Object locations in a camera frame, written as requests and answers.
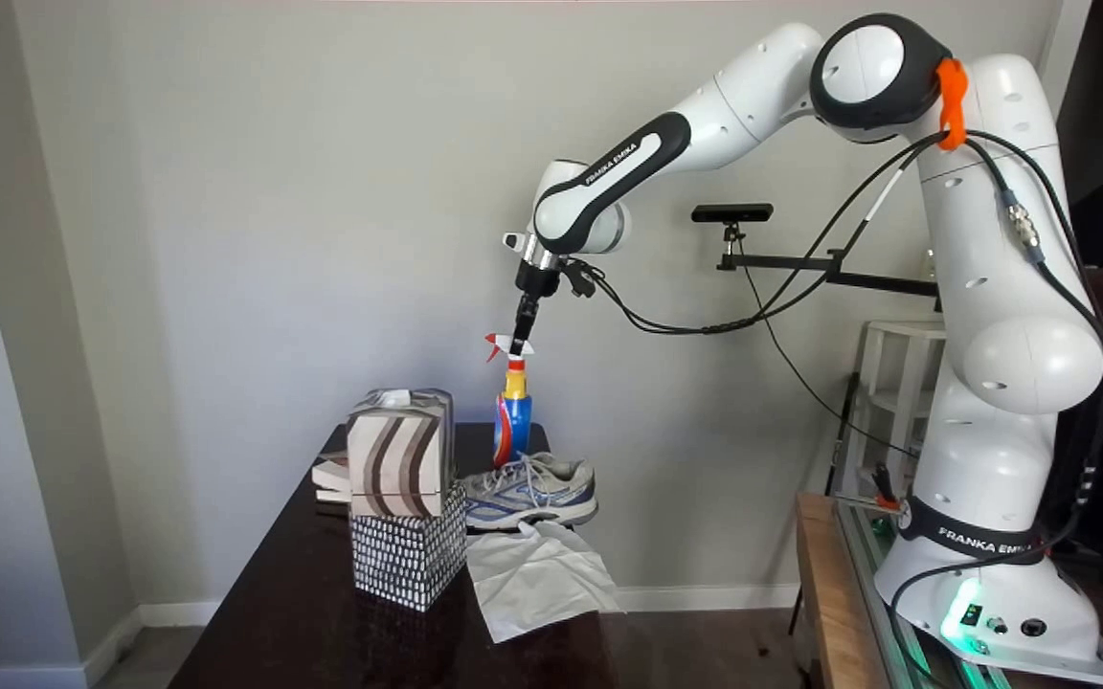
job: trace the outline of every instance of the sneaker sole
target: sneaker sole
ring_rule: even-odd
[[[574,501],[574,505],[544,505],[544,509],[521,509],[521,513],[506,513],[498,521],[479,521],[467,517],[467,528],[475,532],[513,532],[521,521],[559,521],[559,524],[582,524],[597,513],[597,501]]]

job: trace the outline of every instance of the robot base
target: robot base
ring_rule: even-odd
[[[896,540],[873,586],[892,605],[908,578],[957,563],[973,559],[931,540]],[[896,616],[965,662],[1103,685],[1095,609],[1049,559],[919,578],[904,586]]]

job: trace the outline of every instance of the wooden floor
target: wooden floor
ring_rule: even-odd
[[[640,689],[800,689],[808,643],[785,635],[789,612],[643,612],[605,616],[609,678]],[[123,655],[100,689],[161,689],[195,647],[191,628],[153,628]]]

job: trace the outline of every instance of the sneaker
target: sneaker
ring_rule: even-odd
[[[582,524],[597,513],[594,471],[578,459],[521,456],[498,471],[460,478],[467,528],[498,532],[521,521]]]

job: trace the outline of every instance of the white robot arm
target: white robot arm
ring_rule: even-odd
[[[938,134],[942,61],[950,50],[900,15],[862,15],[827,42],[789,23],[590,168],[555,161],[532,233],[513,249],[536,268],[617,249],[617,203],[636,184],[732,165],[804,111],[850,142]],[[1038,73],[1023,57],[965,73],[965,122],[1034,157],[1065,195]],[[1057,413],[1099,387],[1103,348],[1080,314],[1092,306],[1049,195],[1003,145],[992,149],[988,161],[977,145],[919,157],[950,345],[877,593],[969,662],[1103,681],[1095,612],[1034,532]]]

